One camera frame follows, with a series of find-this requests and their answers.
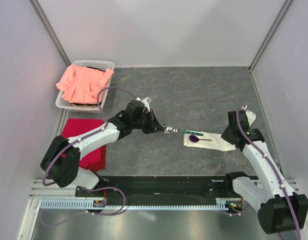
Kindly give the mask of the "green handled metal spoon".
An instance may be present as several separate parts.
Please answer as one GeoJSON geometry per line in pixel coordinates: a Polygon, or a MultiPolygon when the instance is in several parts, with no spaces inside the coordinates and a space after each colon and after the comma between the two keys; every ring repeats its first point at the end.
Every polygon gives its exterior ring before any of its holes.
{"type": "Polygon", "coordinates": [[[173,128],[170,125],[163,125],[163,128],[165,133],[181,133],[200,137],[204,135],[203,133],[197,131],[173,128]]]}

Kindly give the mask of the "white cloth napkin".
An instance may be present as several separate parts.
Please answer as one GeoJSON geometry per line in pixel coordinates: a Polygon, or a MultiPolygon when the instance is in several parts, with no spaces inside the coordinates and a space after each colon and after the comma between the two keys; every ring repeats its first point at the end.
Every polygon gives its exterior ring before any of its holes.
{"type": "Polygon", "coordinates": [[[203,136],[195,136],[194,140],[191,134],[184,134],[183,145],[189,148],[201,148],[216,150],[221,152],[230,152],[236,150],[236,146],[230,144],[221,138],[219,133],[201,132],[203,136]]]}

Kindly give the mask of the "purple handled spoon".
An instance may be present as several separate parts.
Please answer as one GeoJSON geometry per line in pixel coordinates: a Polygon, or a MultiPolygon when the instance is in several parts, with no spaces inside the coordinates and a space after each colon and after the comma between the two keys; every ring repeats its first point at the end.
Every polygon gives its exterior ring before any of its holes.
{"type": "Polygon", "coordinates": [[[211,139],[201,139],[196,135],[190,135],[188,137],[188,139],[192,142],[192,143],[198,143],[199,141],[211,141],[211,139]]]}

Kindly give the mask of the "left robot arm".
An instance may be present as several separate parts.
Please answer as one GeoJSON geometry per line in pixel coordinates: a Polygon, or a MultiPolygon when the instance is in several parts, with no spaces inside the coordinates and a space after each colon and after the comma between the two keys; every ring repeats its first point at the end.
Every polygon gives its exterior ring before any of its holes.
{"type": "Polygon", "coordinates": [[[141,130],[144,134],[164,133],[166,125],[159,123],[148,100],[133,99],[126,109],[111,117],[101,126],[74,137],[56,136],[40,164],[44,171],[42,184],[49,186],[47,178],[60,188],[71,184],[77,185],[93,197],[100,196],[104,185],[100,177],[91,170],[79,166],[80,161],[107,144],[117,142],[130,135],[133,130],[141,130]]]}

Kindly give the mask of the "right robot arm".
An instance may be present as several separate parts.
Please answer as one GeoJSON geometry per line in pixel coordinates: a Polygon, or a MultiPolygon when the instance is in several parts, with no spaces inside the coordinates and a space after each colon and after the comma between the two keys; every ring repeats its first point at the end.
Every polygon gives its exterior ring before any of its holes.
{"type": "Polygon", "coordinates": [[[229,197],[243,197],[257,212],[258,222],[266,234],[295,231],[301,239],[308,213],[308,198],[298,194],[287,182],[271,154],[265,138],[251,128],[245,109],[229,111],[228,125],[221,135],[239,149],[252,165],[262,188],[257,187],[244,172],[226,174],[223,191],[229,197]]]}

